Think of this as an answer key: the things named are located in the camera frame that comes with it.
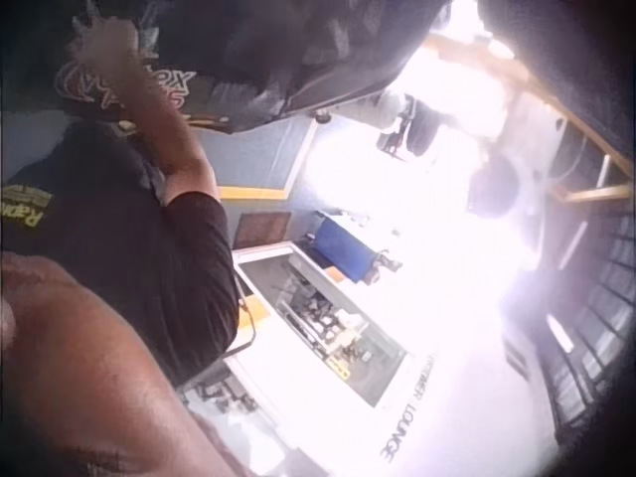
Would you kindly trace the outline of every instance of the brown panel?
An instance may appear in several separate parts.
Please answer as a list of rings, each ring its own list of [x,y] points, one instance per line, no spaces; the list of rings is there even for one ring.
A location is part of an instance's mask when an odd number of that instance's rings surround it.
[[[285,239],[290,212],[241,214],[233,249],[279,243]]]

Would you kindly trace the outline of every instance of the shirt logo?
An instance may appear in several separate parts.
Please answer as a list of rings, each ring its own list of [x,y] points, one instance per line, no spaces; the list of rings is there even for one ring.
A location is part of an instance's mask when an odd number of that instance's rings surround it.
[[[168,96],[177,109],[183,107],[186,97],[190,94],[188,81],[197,73],[181,70],[157,70],[145,67]],[[104,79],[94,75],[77,62],[63,65],[55,78],[55,89],[66,99],[79,102],[99,102],[101,109],[107,109],[119,100]]]
[[[44,216],[53,196],[35,187],[11,185],[2,188],[2,218],[34,228]]]

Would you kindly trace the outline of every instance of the sign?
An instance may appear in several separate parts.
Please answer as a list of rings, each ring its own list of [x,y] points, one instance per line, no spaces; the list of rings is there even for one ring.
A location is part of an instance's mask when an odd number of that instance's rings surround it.
[[[424,391],[428,384],[428,377],[430,376],[430,370],[435,362],[435,354],[428,356],[426,364],[421,370],[419,379],[415,384],[412,397],[404,408],[401,414],[401,418],[397,422],[396,431],[391,435],[385,447],[381,450],[380,455],[388,462],[392,462],[396,457],[396,454],[401,448],[402,441],[408,433],[408,429],[411,423],[415,420],[415,414],[417,413],[417,407],[419,406],[422,398],[424,397]]]

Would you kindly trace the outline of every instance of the black t-shirt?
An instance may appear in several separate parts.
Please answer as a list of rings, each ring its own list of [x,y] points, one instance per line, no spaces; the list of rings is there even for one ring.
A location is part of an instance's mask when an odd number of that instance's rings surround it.
[[[190,192],[162,206],[142,159],[103,130],[75,128],[2,189],[2,247],[63,266],[124,317],[174,386],[237,333],[227,219]]]

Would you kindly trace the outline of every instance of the wall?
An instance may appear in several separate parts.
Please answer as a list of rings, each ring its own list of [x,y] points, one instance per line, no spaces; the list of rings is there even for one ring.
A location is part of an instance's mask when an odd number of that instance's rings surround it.
[[[441,347],[393,475],[536,475],[555,455],[550,405],[532,346],[515,330],[506,331],[528,360],[527,383],[506,363],[492,317],[471,321]]]

